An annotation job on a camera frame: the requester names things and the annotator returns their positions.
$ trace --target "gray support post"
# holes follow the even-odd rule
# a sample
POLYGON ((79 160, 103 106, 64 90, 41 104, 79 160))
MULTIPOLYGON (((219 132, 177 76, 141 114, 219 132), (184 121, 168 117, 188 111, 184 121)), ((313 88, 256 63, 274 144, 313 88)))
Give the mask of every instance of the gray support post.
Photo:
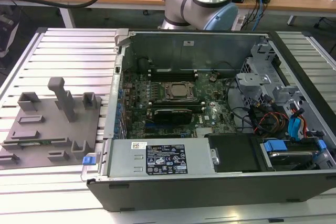
POLYGON ((62 77, 52 77, 49 80, 48 88, 53 91, 58 99, 58 105, 63 109, 69 122, 75 120, 74 101, 71 95, 67 95, 64 90, 64 79, 62 77))

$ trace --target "blue latch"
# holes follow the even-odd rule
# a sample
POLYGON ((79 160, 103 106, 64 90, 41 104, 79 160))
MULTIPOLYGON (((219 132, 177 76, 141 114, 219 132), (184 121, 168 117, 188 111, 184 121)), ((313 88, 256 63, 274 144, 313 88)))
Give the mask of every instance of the blue latch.
POLYGON ((319 147, 322 151, 324 151, 325 149, 327 149, 327 145, 325 144, 325 142, 322 139, 319 139, 317 141, 317 143, 319 144, 319 147))
POLYGON ((92 157, 92 156, 85 156, 83 158, 83 165, 96 165, 96 157, 92 157))
POLYGON ((286 151, 287 147, 283 140, 268 140, 264 143, 266 152, 286 151))

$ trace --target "motherboard chip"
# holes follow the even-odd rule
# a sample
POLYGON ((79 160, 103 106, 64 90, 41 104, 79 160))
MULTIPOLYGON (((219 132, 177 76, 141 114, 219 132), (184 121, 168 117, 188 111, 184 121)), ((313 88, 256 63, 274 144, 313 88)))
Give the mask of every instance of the motherboard chip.
POLYGON ((193 100, 193 84, 190 82, 163 83, 165 88, 164 100, 193 100))
POLYGON ((173 97, 186 98, 187 89, 183 84, 173 84, 172 85, 172 95, 173 97))

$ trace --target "blue cable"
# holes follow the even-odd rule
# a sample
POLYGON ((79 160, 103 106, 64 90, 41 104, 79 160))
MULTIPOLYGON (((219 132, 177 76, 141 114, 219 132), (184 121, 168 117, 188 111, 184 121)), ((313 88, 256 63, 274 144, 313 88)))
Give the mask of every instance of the blue cable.
POLYGON ((258 10, 258 17, 257 17, 257 20, 256 20, 256 22, 255 22, 253 28, 252 28, 252 31, 254 31, 254 30, 257 28, 257 26, 258 26, 258 24, 259 24, 259 21, 260 21, 260 19, 261 19, 262 11, 263 11, 263 1, 260 0, 260 8, 259 8, 259 10, 258 10))
POLYGON ((257 18, 257 21, 254 23, 252 31, 254 31, 257 28, 259 21, 261 19, 262 11, 263 11, 263 1, 260 0, 260 10, 259 10, 258 18, 257 18))

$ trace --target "cable bundle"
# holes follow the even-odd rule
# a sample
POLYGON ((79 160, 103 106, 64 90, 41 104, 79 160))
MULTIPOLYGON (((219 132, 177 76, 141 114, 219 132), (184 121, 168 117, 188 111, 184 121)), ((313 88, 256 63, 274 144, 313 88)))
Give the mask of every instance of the cable bundle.
POLYGON ((247 16, 246 21, 243 23, 242 25, 242 29, 245 27, 245 30, 247 29, 248 24, 255 22, 252 31, 254 31, 261 18, 264 16, 265 10, 267 8, 267 4, 263 3, 263 0, 256 0, 256 4, 254 6, 254 9, 252 10, 252 12, 247 16))

